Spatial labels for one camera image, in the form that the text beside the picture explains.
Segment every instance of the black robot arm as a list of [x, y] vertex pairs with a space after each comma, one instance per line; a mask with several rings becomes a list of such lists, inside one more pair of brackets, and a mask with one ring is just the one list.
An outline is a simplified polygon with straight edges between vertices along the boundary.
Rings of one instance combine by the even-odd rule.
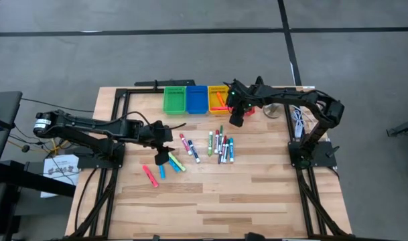
[[[102, 159], [116, 157], [119, 143], [134, 143], [157, 149], [155, 162], [158, 165], [167, 162], [168, 152], [173, 151], [172, 148], [163, 146], [166, 141], [172, 141], [172, 132], [160, 120], [144, 126], [141, 120], [128, 120], [126, 117], [104, 121], [72, 116], [62, 110], [37, 113], [36, 118], [33, 132], [37, 137], [59, 137], [92, 149]], [[84, 132], [106, 135], [107, 138], [97, 139]]]
[[310, 109], [318, 123], [309, 134], [302, 137], [298, 155], [305, 160], [313, 159], [318, 141], [328, 129], [339, 124], [344, 112], [344, 105], [339, 100], [335, 100], [321, 91], [304, 92], [286, 88], [272, 88], [264, 85], [260, 76], [256, 83], [250, 87], [246, 87], [238, 80], [233, 80], [232, 84], [225, 84], [229, 86], [226, 104], [232, 108], [229, 122], [238, 127], [243, 125], [244, 113], [253, 106], [263, 108], [268, 104], [279, 103], [305, 106]]

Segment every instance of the plastic bin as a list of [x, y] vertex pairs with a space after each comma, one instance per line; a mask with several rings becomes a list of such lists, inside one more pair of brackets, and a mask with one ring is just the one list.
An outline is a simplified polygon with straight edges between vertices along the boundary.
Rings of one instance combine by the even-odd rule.
[[223, 107], [217, 98], [217, 92], [222, 96], [223, 101], [226, 104], [228, 98], [228, 86], [209, 86], [208, 87], [208, 107], [211, 114], [227, 114], [228, 110], [211, 110], [212, 107]]
[[165, 87], [163, 91], [163, 111], [167, 114], [183, 114], [186, 111], [186, 87]]
[[186, 110], [189, 114], [205, 114], [208, 111], [208, 87], [186, 87]]

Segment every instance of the blue bin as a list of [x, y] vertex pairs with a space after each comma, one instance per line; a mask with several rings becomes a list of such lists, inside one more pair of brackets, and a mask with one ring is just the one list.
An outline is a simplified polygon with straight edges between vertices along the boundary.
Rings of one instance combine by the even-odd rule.
[[208, 111], [208, 87], [186, 87], [186, 110], [189, 114], [205, 114]]

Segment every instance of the wooden tabletop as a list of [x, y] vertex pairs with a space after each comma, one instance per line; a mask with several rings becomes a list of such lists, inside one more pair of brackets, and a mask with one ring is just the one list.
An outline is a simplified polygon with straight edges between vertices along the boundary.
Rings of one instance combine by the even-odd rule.
[[[110, 119], [115, 90], [100, 89], [93, 118]], [[109, 238], [152, 238], [154, 234], [162, 238], [243, 238], [248, 232], [267, 238], [306, 238], [295, 169], [290, 165], [287, 150], [289, 133], [284, 113], [270, 119], [256, 109], [238, 128], [229, 124], [228, 114], [168, 116], [162, 106], [163, 94], [132, 94], [129, 111], [142, 112], [151, 123], [161, 120], [171, 127], [187, 123], [173, 130], [174, 141], [166, 143], [176, 149], [173, 154], [186, 172], [175, 173], [165, 164], [166, 179], [161, 180], [154, 163], [156, 152], [127, 144], [117, 180]], [[128, 118], [141, 119], [137, 115]], [[233, 164], [218, 165], [217, 155], [207, 155], [208, 133], [220, 125], [223, 134], [234, 139]], [[180, 133], [193, 140], [200, 164], [187, 154]], [[152, 186], [142, 165], [150, 168], [159, 187]], [[314, 171], [322, 205], [345, 232], [350, 232], [338, 178], [325, 167]], [[66, 235], [74, 231], [78, 199], [90, 172], [80, 174]], [[84, 194], [79, 223], [94, 205], [98, 179], [99, 170]], [[318, 233], [315, 211], [311, 204], [310, 207], [314, 232]], [[105, 207], [100, 212], [97, 234], [102, 232], [104, 214]]]

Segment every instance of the gray floor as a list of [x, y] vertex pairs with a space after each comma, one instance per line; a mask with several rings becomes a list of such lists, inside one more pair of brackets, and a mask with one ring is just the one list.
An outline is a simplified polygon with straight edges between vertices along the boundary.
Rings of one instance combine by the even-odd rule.
[[[285, 1], [291, 27], [405, 27], [408, 1]], [[0, 31], [83, 31], [193, 27], [281, 27], [276, 1], [1, 0]], [[303, 85], [345, 105], [330, 131], [353, 232], [408, 240], [408, 138], [385, 129], [408, 120], [408, 33], [293, 34]], [[101, 86], [193, 78], [217, 84], [237, 78], [292, 85], [282, 33], [0, 37], [0, 90], [92, 109]], [[17, 125], [31, 134], [37, 111], [22, 102]], [[4, 159], [44, 155], [8, 146]], [[64, 234], [68, 213], [27, 217], [20, 236]]]

